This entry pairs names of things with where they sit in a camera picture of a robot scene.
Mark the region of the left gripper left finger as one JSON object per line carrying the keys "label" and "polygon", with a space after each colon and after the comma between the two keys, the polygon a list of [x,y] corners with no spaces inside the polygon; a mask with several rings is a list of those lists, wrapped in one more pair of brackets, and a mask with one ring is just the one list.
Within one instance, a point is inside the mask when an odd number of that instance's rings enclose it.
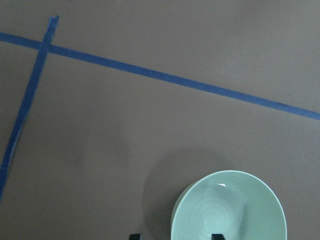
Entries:
{"label": "left gripper left finger", "polygon": [[142,240],[142,235],[140,233],[133,233],[129,235],[129,240]]}

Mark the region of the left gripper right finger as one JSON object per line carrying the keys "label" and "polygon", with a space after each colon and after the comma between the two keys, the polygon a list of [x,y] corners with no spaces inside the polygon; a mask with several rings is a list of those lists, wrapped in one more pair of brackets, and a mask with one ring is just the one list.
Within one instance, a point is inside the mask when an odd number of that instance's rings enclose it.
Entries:
{"label": "left gripper right finger", "polygon": [[224,240],[224,235],[221,233],[213,233],[211,235],[211,240]]}

